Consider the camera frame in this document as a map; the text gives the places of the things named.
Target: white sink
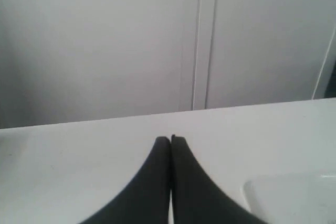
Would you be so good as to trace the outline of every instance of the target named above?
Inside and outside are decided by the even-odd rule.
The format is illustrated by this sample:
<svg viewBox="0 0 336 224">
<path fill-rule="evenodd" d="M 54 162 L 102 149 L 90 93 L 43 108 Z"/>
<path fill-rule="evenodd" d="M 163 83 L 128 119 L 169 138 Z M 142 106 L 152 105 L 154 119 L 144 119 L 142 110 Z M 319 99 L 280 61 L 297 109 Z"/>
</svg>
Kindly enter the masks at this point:
<svg viewBox="0 0 336 224">
<path fill-rule="evenodd" d="M 259 177 L 244 185 L 252 213 L 268 223 L 336 224 L 336 172 Z"/>
</svg>

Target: white cabinet door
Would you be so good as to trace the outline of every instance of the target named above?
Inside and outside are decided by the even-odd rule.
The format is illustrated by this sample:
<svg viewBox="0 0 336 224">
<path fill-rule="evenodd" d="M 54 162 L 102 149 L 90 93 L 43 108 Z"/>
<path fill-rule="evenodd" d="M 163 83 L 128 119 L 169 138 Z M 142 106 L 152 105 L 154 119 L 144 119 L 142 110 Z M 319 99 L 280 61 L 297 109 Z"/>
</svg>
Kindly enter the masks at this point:
<svg viewBox="0 0 336 224">
<path fill-rule="evenodd" d="M 206 108 L 312 98 L 324 60 L 336 57 L 336 0 L 215 5 Z"/>
<path fill-rule="evenodd" d="M 189 110 L 196 19 L 197 0 L 0 0 L 0 118 Z"/>
</svg>

